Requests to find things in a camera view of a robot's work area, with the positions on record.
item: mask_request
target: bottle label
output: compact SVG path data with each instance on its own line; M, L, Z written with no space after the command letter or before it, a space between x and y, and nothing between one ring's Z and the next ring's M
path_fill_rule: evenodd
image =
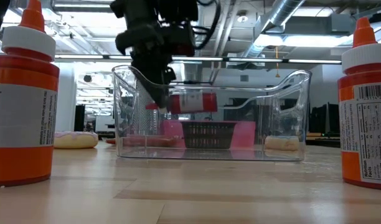
M343 88L339 96L343 175L381 184L381 83Z
M179 95L181 113L203 111L203 93L186 93Z
M0 147L54 144L57 92L0 84Z

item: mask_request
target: exposed ceiling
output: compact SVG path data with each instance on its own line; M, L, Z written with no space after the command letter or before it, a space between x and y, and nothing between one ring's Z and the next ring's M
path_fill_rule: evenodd
M57 54L103 54L103 55L119 55L120 53L115 47L115 37L120 32L126 30L126 21L117 19L108 7L111 0L40 0L43 5L43 15L45 17L46 32L54 37L57 41ZM11 10L9 10L4 18L3 27L17 26L20 22L22 8L26 6L26 0L12 0ZM272 9L274 1L272 0L220 0L223 11L220 22L214 32L212 40L207 44L206 48L201 50L200 55L212 56L218 37L224 38L226 28L228 35L222 50L222 55L228 53L240 54L255 41L255 33L253 28L259 16L269 13ZM229 8L226 17L225 9ZM371 1L331 1L331 0L313 0L305 1L303 5L293 14L293 17L328 17L332 14L348 15L350 18L358 17L358 15L372 15L381 10L381 0ZM200 26L211 26L214 16L215 7L202 7L200 13ZM239 22L238 12L242 11L243 16L247 17L247 21ZM219 34L219 27L224 23L222 34ZM381 25L375 28L378 40L381 40ZM298 47L281 43L277 47L265 47L260 56L267 58L308 58L308 59L326 59L338 60L343 51L349 48L346 40L340 47ZM97 105L96 108L105 108L110 110L109 103L95 102L87 100L92 96L99 99L107 97L111 99L108 90L91 90L91 88L111 87L110 68L113 64L102 65L98 63L81 63L76 67L79 77L78 92L79 103L89 105ZM266 64L265 68L275 68L276 64ZM302 65L280 65L281 68L300 68ZM85 83L84 75L91 75L94 82Z

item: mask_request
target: pink frosted donut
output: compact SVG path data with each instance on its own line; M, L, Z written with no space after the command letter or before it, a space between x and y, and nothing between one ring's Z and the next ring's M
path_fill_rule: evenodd
M56 149L89 149L98 144L98 135L80 131L55 132L54 148Z

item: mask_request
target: desk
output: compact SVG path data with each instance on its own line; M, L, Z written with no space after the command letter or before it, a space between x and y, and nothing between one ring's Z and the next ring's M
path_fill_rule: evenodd
M304 162L118 159L55 150L51 179L0 189L0 223L381 223L381 190L345 184L340 149Z

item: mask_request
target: clear plastic bin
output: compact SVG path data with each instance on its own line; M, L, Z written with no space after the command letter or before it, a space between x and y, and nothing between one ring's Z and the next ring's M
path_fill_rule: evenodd
M132 158L301 161L311 73L295 71L277 86L151 85L169 96L214 95L215 112L160 113L133 67L114 73L118 155ZM138 78L147 80L143 75ZM231 102L233 96L246 100Z

